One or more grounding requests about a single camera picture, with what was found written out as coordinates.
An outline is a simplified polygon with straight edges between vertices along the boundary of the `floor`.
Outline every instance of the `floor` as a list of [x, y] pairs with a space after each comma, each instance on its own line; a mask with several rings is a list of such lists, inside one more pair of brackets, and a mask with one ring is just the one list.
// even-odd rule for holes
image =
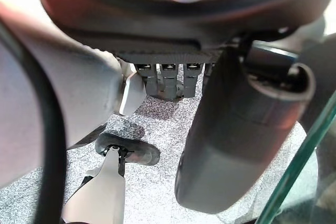
[[[334, 19], [328, 18], [332, 16], [334, 7], [335, 5], [332, 5], [327, 12], [328, 34], [334, 32], [330, 28], [335, 27]], [[125, 224], [229, 224], [241, 223], [243, 220], [258, 216], [303, 141], [305, 132], [297, 124], [260, 180], [227, 211], [218, 215], [207, 215], [182, 208], [174, 196], [175, 172], [188, 129], [201, 98], [201, 82], [202, 78], [198, 81], [195, 98], [173, 103], [148, 97], [132, 116], [128, 118], [112, 116], [109, 120], [108, 132], [141, 139], [155, 145], [161, 151], [161, 160], [153, 167], [126, 165]], [[95, 153], [93, 144], [68, 152], [65, 200], [78, 188], [85, 171], [98, 167], [102, 161], [103, 158]], [[41, 168], [38, 168], [0, 190], [1, 224], [29, 223], [34, 214], [40, 176]], [[313, 182], [316, 180], [316, 157], [312, 156], [305, 176], [312, 177]], [[299, 181], [301, 182], [296, 186], [301, 194], [309, 194], [314, 190], [314, 183], [307, 187], [307, 183], [302, 183], [305, 178]], [[292, 197], [293, 199], [287, 199], [289, 203], [295, 201], [295, 195]]]

